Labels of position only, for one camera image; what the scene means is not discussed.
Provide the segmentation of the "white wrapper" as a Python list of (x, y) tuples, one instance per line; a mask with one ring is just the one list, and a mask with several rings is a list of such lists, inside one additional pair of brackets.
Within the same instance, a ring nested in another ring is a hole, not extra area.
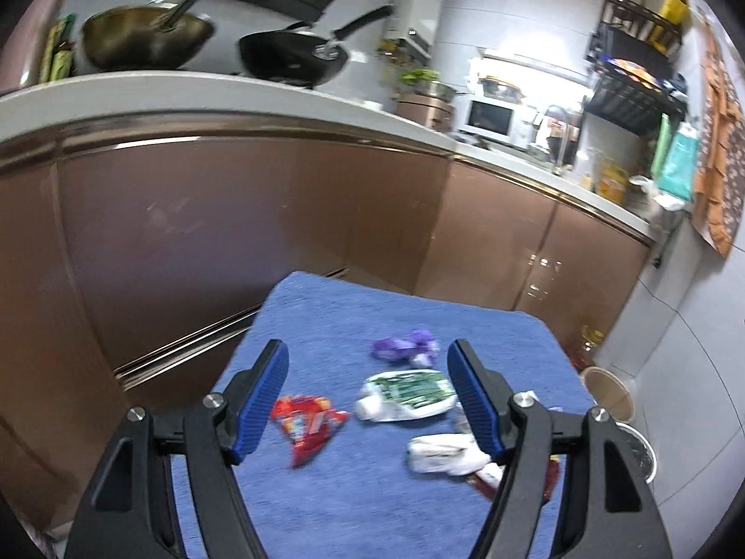
[(409, 440), (406, 463), (421, 475), (444, 473), (461, 477), (475, 473), (491, 462), (472, 434), (443, 433), (416, 436)]

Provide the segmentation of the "small red candy wrapper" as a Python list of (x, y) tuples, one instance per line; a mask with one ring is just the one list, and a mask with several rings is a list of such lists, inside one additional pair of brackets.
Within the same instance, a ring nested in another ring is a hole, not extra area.
[(270, 420), (291, 441), (291, 468), (313, 461), (348, 418), (347, 411), (335, 409), (324, 396), (283, 396), (270, 411)]

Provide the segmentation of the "green white pouch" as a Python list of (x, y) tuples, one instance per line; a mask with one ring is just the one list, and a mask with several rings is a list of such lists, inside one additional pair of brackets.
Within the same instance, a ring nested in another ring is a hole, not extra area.
[(385, 371), (365, 380), (355, 414), (363, 422), (411, 422), (446, 414), (456, 402), (454, 387), (440, 371)]

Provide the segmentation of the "white trash bin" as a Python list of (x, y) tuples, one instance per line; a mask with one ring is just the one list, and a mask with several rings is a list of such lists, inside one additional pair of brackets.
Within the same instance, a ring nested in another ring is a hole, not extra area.
[(619, 423), (617, 427), (623, 432), (626, 443), (629, 444), (629, 448), (633, 453), (635, 461), (638, 462), (639, 468), (642, 471), (645, 482), (651, 484), (657, 477), (658, 472), (658, 461), (657, 456), (651, 444), (642, 435), (629, 424)]

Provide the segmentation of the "beige trash bin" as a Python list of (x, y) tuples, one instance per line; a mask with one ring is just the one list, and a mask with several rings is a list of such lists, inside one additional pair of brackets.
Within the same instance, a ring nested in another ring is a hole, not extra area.
[(606, 368), (590, 366), (580, 373), (583, 386), (596, 404), (610, 411), (616, 422), (630, 424), (635, 418), (635, 404), (623, 381)]

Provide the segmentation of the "cooking oil bottle floor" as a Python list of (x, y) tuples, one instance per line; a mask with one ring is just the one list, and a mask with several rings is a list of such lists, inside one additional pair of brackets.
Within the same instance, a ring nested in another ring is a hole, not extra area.
[(568, 351), (569, 361), (578, 372), (594, 365), (596, 349), (603, 344), (603, 340), (605, 335), (598, 329), (587, 324), (581, 328), (580, 337)]

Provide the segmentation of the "brown base cabinets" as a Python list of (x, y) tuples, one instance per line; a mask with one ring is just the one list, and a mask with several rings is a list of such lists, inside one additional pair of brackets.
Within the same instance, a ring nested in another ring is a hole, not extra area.
[(229, 358), (160, 349), (292, 271), (615, 323), (653, 244), (614, 203), (502, 153), (279, 117), (154, 116), (1, 144), (1, 491), (72, 518), (135, 400), (179, 406)]

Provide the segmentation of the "purple wrapper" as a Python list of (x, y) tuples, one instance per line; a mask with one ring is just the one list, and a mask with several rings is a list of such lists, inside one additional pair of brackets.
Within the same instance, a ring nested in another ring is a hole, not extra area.
[(440, 354), (440, 342), (428, 331), (419, 328), (405, 337), (386, 337), (371, 346), (371, 356), (390, 363), (409, 363), (413, 368), (433, 368)]

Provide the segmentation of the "yellow oil bottle counter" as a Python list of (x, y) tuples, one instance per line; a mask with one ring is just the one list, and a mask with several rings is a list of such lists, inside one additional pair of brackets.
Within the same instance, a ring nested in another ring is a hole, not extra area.
[(628, 188), (628, 173), (611, 160), (606, 160), (601, 165), (600, 176), (596, 183), (596, 193), (616, 205), (621, 206), (625, 201), (626, 188)]

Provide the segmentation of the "orange brown apron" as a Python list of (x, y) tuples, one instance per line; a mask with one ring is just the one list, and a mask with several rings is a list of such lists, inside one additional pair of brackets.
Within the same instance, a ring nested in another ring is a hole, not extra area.
[(711, 23), (704, 22), (704, 108), (692, 221), (726, 260), (744, 213), (744, 110)]

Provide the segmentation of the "teal plastic bag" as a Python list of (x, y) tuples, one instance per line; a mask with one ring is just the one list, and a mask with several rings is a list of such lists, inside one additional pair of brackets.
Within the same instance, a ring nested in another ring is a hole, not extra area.
[(698, 143), (699, 135), (695, 126), (690, 123), (679, 125), (657, 180), (662, 192), (690, 202), (693, 197)]

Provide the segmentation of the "green cutting board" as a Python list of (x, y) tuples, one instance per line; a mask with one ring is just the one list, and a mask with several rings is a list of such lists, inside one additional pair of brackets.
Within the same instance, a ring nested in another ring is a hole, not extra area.
[(667, 114), (662, 115), (662, 122), (660, 123), (660, 129), (658, 134), (657, 146), (655, 146), (654, 157), (651, 159), (650, 164), (650, 176), (653, 179), (657, 179), (660, 172), (662, 172), (665, 157), (667, 156), (669, 149), (669, 142), (672, 137), (671, 119)]

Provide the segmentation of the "white microwave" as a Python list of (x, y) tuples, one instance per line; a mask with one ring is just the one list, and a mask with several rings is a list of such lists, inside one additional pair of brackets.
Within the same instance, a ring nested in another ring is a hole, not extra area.
[(468, 95), (463, 105), (460, 130), (492, 142), (516, 145), (524, 114), (525, 107), (519, 102)]

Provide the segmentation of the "chrome faucet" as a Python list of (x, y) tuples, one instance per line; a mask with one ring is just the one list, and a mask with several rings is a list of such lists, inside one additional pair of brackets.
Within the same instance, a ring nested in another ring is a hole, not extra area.
[(580, 146), (582, 115), (549, 105), (539, 124), (538, 145), (546, 146), (549, 160), (562, 168), (572, 167)]

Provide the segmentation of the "brown rice cooker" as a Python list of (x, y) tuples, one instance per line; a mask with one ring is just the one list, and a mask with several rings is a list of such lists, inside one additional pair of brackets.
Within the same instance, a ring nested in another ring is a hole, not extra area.
[(395, 113), (440, 133), (447, 134), (452, 130), (454, 107), (442, 98), (402, 92), (397, 99)]

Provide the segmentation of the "steel pot on microwave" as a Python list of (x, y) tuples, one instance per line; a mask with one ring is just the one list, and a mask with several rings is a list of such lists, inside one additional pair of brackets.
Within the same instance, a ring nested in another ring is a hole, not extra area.
[(514, 103), (521, 103), (524, 98), (523, 92), (518, 86), (499, 80), (499, 78), (493, 76), (481, 77), (479, 83), (485, 97)]

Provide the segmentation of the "black dish rack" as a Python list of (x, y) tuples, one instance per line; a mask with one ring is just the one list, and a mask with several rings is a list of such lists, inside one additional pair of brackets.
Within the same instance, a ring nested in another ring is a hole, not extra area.
[(663, 116), (682, 121), (688, 86), (673, 69), (681, 46), (681, 25), (633, 0), (603, 0), (586, 49), (591, 96), (583, 111), (634, 135), (657, 130)]

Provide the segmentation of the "steel pot with greens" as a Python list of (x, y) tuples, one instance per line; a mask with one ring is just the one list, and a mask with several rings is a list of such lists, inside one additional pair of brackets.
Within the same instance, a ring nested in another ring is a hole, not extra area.
[(415, 68), (401, 73), (399, 83), (412, 94), (439, 98), (446, 102), (452, 102), (456, 96), (465, 94), (465, 91), (458, 91), (456, 87), (440, 81), (440, 74), (429, 68)]

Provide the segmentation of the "golden steel wok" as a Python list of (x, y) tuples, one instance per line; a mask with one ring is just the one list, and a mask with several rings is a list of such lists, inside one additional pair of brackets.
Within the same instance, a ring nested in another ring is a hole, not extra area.
[(168, 71), (184, 66), (215, 35), (215, 23), (178, 4), (125, 5), (90, 16), (82, 25), (87, 61), (100, 71)]

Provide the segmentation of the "black wok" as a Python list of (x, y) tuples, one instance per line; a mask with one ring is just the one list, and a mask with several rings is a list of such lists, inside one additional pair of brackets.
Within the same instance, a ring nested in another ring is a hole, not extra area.
[(386, 4), (334, 30), (328, 37), (298, 21), (287, 28), (244, 35), (237, 42), (245, 71), (257, 80), (315, 89), (333, 80), (346, 66), (345, 42), (377, 21), (388, 19), (395, 7)]

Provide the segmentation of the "white water heater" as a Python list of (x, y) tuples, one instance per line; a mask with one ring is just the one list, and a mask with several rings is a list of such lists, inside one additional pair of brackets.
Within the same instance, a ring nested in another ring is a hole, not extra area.
[(394, 13), (385, 24), (384, 41), (420, 63), (431, 59), (443, 0), (393, 0)]

